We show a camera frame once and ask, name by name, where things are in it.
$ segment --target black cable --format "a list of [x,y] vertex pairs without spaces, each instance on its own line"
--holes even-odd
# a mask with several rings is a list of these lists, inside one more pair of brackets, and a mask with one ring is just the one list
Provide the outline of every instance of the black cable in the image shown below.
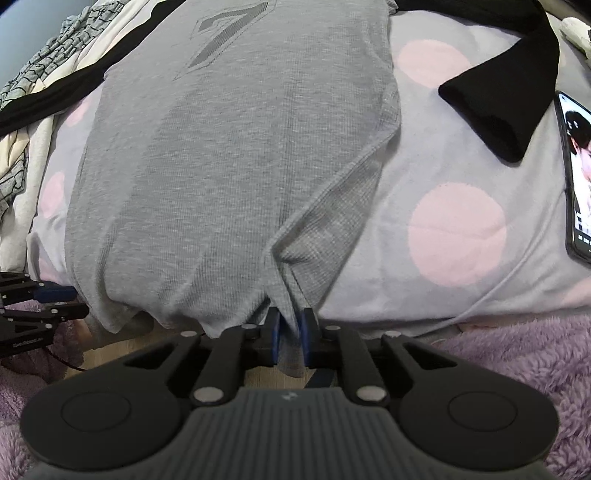
[[75,367],[74,365],[66,362],[65,360],[62,360],[61,358],[59,358],[56,354],[54,354],[51,350],[49,350],[49,348],[47,348],[46,346],[41,347],[43,348],[47,353],[49,353],[53,358],[55,358],[58,362],[64,364],[66,367],[68,368],[73,368],[74,370],[78,370],[79,372],[86,372],[86,369],[84,368],[80,368],[80,367]]

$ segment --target wall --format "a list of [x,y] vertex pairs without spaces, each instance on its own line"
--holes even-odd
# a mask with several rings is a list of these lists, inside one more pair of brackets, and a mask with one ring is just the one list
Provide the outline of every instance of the wall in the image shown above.
[[0,87],[93,0],[17,0],[0,17]]

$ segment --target pink polka dot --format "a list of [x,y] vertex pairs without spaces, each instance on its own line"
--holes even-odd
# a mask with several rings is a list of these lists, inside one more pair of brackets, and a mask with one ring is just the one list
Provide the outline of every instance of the pink polka dot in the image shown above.
[[56,269],[42,258],[39,259],[39,280],[52,281],[57,284],[60,283]]
[[64,178],[63,172],[54,173],[43,188],[39,209],[45,218],[54,215],[64,200]]
[[68,116],[66,117],[66,125],[68,127],[73,127],[74,125],[78,124],[80,120],[84,118],[84,114],[87,112],[90,106],[90,100],[88,97],[82,99],[76,108],[74,108]]
[[576,283],[564,296],[562,308],[577,308],[591,305],[591,278]]
[[438,40],[408,42],[395,63],[415,82],[429,88],[437,88],[472,67],[460,51]]
[[483,190],[445,183],[415,208],[408,246],[426,279],[458,287],[477,282],[499,265],[506,235],[502,208]]
[[566,54],[564,52],[564,47],[562,46],[562,42],[559,42],[558,46],[560,47],[559,55],[558,55],[558,67],[559,67],[559,69],[563,69],[564,67],[566,67]]

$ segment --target black stripe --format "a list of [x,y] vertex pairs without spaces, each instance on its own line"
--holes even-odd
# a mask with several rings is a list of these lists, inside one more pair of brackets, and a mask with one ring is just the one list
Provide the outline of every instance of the black stripe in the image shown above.
[[396,0],[400,10],[429,10],[523,34],[506,52],[439,87],[439,96],[501,159],[523,159],[554,98],[558,39],[537,0]]
[[102,30],[99,30],[98,28],[95,28],[95,27],[91,27],[90,25],[87,25],[86,28],[90,28],[90,29],[94,30],[95,32],[102,32]]
[[10,102],[0,111],[0,137],[67,109],[95,90],[105,72],[135,49],[158,25],[185,0],[158,3],[150,19],[135,27],[95,64],[68,75],[38,93]]

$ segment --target polka dot pillowcase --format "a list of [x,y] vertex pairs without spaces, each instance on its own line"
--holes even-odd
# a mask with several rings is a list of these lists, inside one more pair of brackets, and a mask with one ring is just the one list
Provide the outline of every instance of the polka dot pillowcase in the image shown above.
[[[519,166],[498,160],[437,93],[517,37],[432,12],[390,19],[402,128],[366,228],[320,309],[409,335],[473,316],[591,306],[591,267],[571,260],[554,106]],[[558,33],[557,88],[591,108],[589,68]]]

